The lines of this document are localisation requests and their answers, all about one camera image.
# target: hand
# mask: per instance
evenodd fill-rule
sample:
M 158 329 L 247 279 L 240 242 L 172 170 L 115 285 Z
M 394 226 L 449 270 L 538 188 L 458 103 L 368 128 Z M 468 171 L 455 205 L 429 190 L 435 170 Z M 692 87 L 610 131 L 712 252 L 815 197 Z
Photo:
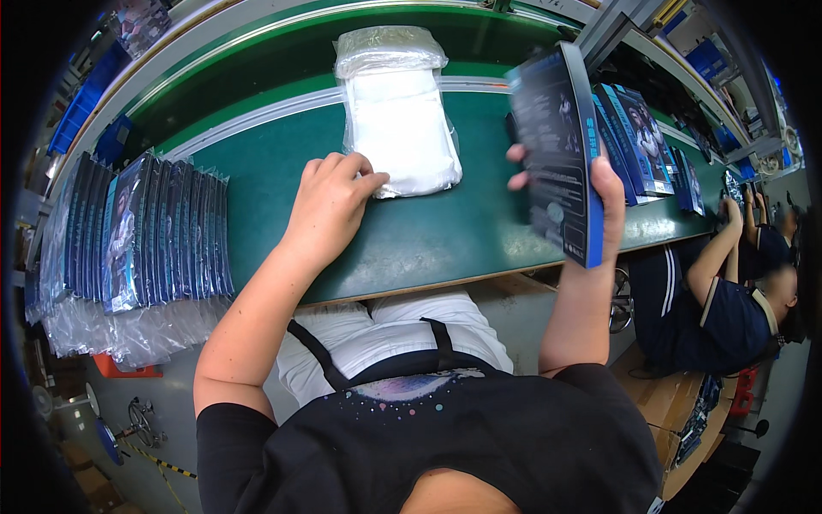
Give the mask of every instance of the hand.
M 506 152 L 506 158 L 511 162 L 520 162 L 525 154 L 526 150 L 523 145 L 512 145 Z M 603 199 L 605 215 L 603 264 L 609 263 L 613 271 L 617 262 L 622 232 L 625 230 L 625 189 L 622 187 L 622 181 L 611 168 L 611 163 L 604 156 L 597 157 L 591 164 L 591 183 Z M 528 173 L 523 171 L 510 178 L 508 188 L 516 191 L 525 187 L 526 184 L 528 184 Z
M 356 152 L 308 161 L 278 246 L 288 247 L 290 254 L 319 274 L 351 243 L 367 199 L 388 179 L 388 174 L 375 174 L 368 159 Z
M 733 198 L 724 198 L 719 209 L 727 212 L 729 224 L 742 227 L 742 213 L 739 211 L 739 204 Z

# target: yellow black hazard tape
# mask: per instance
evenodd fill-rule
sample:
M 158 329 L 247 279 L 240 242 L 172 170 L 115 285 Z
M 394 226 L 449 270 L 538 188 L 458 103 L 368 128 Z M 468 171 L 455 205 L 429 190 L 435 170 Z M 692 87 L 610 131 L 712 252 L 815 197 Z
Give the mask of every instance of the yellow black hazard tape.
M 163 467 L 167 467 L 167 468 L 169 468 L 170 470 L 174 470 L 174 471 L 177 471 L 178 473 L 182 473 L 183 475 L 186 475 L 186 476 L 188 476 L 188 477 L 191 477 L 191 478 L 193 478 L 194 480 L 197 480 L 197 475 L 194 475 L 193 473 L 190 473 L 190 472 L 185 471 L 185 470 L 181 470 L 181 469 L 180 469 L 180 468 L 178 468 L 177 466 L 175 466 L 175 465 L 170 465 L 170 464 L 169 464 L 168 462 L 166 462 L 166 461 L 161 461 L 161 460 L 160 460 L 160 459 L 158 459 L 157 457 L 155 457 L 155 456 L 153 456 L 153 455 L 149 455 L 148 453 L 145 453 L 145 452 L 144 452 L 144 451 L 142 451 L 140 448 L 138 448 L 138 447 L 134 446 L 134 445 L 133 445 L 133 444 L 131 444 L 129 441 L 126 441 L 125 439 L 121 439 L 121 441 L 122 441 L 123 443 L 125 443 L 125 444 L 126 444 L 126 446 L 128 446 L 128 447 L 129 447 L 129 448 L 131 448 L 132 450 L 136 451 L 137 453 L 139 453 L 140 455 L 142 455 L 142 456 L 143 456 L 143 457 L 145 457 L 146 459 L 148 459 L 148 460 L 150 460 L 150 461 L 154 462 L 154 463 L 157 465 L 157 471 L 159 471 L 160 475 L 163 477 L 163 480 L 165 480 L 165 484 L 166 484 L 166 485 L 168 485 L 168 487 L 169 487 L 169 491 L 171 491 L 171 494 L 172 494 L 172 496 L 174 496 L 174 499 L 175 499 L 175 500 L 177 500 L 177 504 L 180 506 L 180 508 L 182 509 L 182 511 L 183 511 L 183 513 L 184 513 L 184 514 L 188 514 L 188 511 L 186 510 L 186 506 L 182 504 L 182 502 L 180 501 L 180 498 L 177 496 L 177 493 L 175 493 L 175 492 L 174 492 L 174 489 L 172 489 L 172 488 L 171 488 L 171 483 L 169 482 L 169 479 L 165 478 L 165 473 L 163 473 Z
M 131 444 L 129 441 L 126 441 L 125 439 L 122 439 L 122 442 L 126 443 L 126 445 L 128 445 L 128 447 L 129 447 L 129 448 L 131 448 L 132 450 L 136 451 L 137 453 L 139 453 L 140 455 L 142 455 L 142 456 L 143 456 L 143 457 L 145 457 L 146 459 L 148 459 L 148 460 L 150 460 L 150 461 L 154 462 L 155 464 L 157 464 L 157 465 L 161 465 L 161 466 L 163 466 L 163 467 L 167 467 L 167 468 L 169 468 L 171 471 L 177 471 L 178 473 L 180 473 L 180 474 L 182 474 L 182 475 L 186 475 L 187 477 L 191 477 L 191 478 L 193 478 L 194 480 L 197 480 L 197 475 L 194 475 L 191 471 L 185 471 L 185 470 L 183 470 L 183 469 L 181 469 L 181 468 L 178 468 L 178 467 L 177 467 L 177 466 L 175 466 L 175 465 L 170 465 L 170 464 L 169 464 L 168 462 L 166 462 L 166 461 L 161 461 L 161 460 L 160 460 L 160 459 L 158 459 L 157 457 L 152 456 L 152 455 L 149 455 L 148 453 L 145 453 L 145 452 L 144 452 L 144 451 L 142 451 L 140 448 L 138 448 L 138 447 L 134 446 L 134 445 L 133 445 L 133 444 Z

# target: red stool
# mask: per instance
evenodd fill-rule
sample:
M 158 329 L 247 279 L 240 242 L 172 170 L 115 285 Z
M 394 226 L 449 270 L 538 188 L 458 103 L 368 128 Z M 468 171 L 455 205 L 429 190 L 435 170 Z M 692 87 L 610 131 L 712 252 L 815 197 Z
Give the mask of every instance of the red stool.
M 756 374 L 759 372 L 758 368 L 743 369 L 739 372 L 739 381 L 737 382 L 737 391 L 750 391 L 754 382 L 756 381 Z
M 754 395 L 750 391 L 737 390 L 733 397 L 731 409 L 727 412 L 729 416 L 747 416 L 750 407 L 754 404 Z
M 163 372 L 157 371 L 156 366 L 149 366 L 148 368 L 137 368 L 134 371 L 123 373 L 117 369 L 114 359 L 111 355 L 97 354 L 95 357 L 95 364 L 100 374 L 106 378 L 160 378 Z

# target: worker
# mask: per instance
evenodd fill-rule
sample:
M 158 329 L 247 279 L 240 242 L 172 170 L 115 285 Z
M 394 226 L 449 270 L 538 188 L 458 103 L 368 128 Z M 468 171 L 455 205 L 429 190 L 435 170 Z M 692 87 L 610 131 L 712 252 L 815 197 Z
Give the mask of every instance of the worker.
M 740 244 L 740 281 L 758 280 L 769 272 L 777 270 L 783 264 L 795 261 L 796 249 L 793 236 L 797 232 L 799 208 L 791 205 L 782 219 L 779 228 L 768 224 L 768 208 L 762 193 L 756 193 L 756 203 L 760 209 L 757 224 L 754 219 L 754 194 L 750 188 L 745 190 L 745 229 Z
M 636 340 L 660 376 L 735 373 L 773 357 L 786 342 L 804 340 L 797 270 L 789 264 L 772 270 L 762 289 L 739 285 L 741 212 L 731 198 L 722 209 L 728 223 L 713 239 L 652 248 L 629 263 Z
M 647 511 L 662 476 L 654 441 L 604 367 L 625 223 L 610 164 L 598 158 L 591 172 L 603 264 L 566 262 L 533 356 L 541 376 L 531 377 L 511 374 L 462 291 L 380 299 L 370 314 L 359 303 L 295 312 L 387 181 L 357 153 L 310 161 L 283 238 L 203 346 L 194 377 L 203 511 Z M 518 174 L 509 187 L 527 182 Z M 300 404 L 282 424 L 263 391 L 275 361 Z

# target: black apron strap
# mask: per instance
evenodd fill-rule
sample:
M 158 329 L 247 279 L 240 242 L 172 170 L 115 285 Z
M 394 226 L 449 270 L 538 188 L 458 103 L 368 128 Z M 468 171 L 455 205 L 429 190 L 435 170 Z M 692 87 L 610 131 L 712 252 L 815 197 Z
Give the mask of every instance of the black apron strap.
M 325 346 L 323 346 L 316 337 L 312 336 L 311 332 L 294 320 L 289 322 L 288 330 L 292 336 L 296 337 L 302 345 L 308 348 L 308 351 L 314 355 L 314 358 L 322 367 L 322 374 L 335 391 L 342 391 L 343 389 L 351 387 L 351 382 L 334 366 L 334 361 L 331 360 L 331 354 L 328 353 L 328 350 L 326 350 Z
M 429 317 L 419 318 L 421 322 L 428 322 L 431 324 L 431 331 L 434 332 L 434 340 L 436 341 L 436 352 L 439 357 L 437 363 L 437 371 L 445 371 L 446 369 L 454 368 L 454 348 L 451 346 L 451 336 L 448 335 L 446 324 L 439 322 L 436 319 Z

